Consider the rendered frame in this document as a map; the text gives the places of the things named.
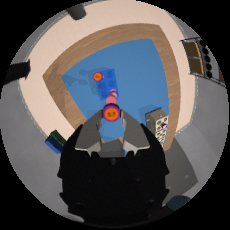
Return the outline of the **cream bucket adapter with holes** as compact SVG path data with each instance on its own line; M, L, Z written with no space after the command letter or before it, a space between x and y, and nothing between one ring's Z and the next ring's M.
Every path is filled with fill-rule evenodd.
M164 137L162 137L162 138L160 138L160 139L158 139L159 140L159 142L162 144L162 143L164 143L164 140L165 140L165 136Z
M162 129L160 126L162 122L166 125L168 124L168 114L166 114L162 109L150 113L150 124L156 132Z
M161 129L159 131L155 131L154 128L151 126L151 132L154 134L154 136L157 138L157 139L160 139L162 137L164 137L166 135L166 130L167 130L167 127L165 129ZM159 133L160 132L160 133ZM159 136L160 135L160 136Z

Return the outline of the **blue tube rack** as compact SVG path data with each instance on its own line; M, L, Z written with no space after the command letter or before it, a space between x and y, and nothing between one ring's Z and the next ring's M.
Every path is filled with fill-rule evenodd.
M101 81L98 81L98 82L96 81L96 84L97 84L98 92L100 95L100 99L104 100L104 99L107 99L107 96L109 95L111 89L115 89L116 92L118 93L117 81L116 81L114 68L99 71L99 72L101 72L104 75L104 78ZM110 81L110 80L113 80L113 81ZM114 84L114 81L115 81L115 84ZM114 85L114 87L112 87L112 85ZM105 88L103 88L103 87L105 87ZM118 93L118 97L119 97L119 93Z

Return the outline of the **blue bench mat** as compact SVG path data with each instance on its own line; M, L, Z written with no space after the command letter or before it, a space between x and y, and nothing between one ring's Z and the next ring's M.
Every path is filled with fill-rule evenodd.
M163 64L152 39L137 39L101 49L65 72L61 78L76 105L88 120L103 110L95 72L115 71L119 97L117 103L146 127L145 113L162 107L169 117L169 98ZM125 129L122 119L107 122L101 119L101 138L107 142L122 137Z

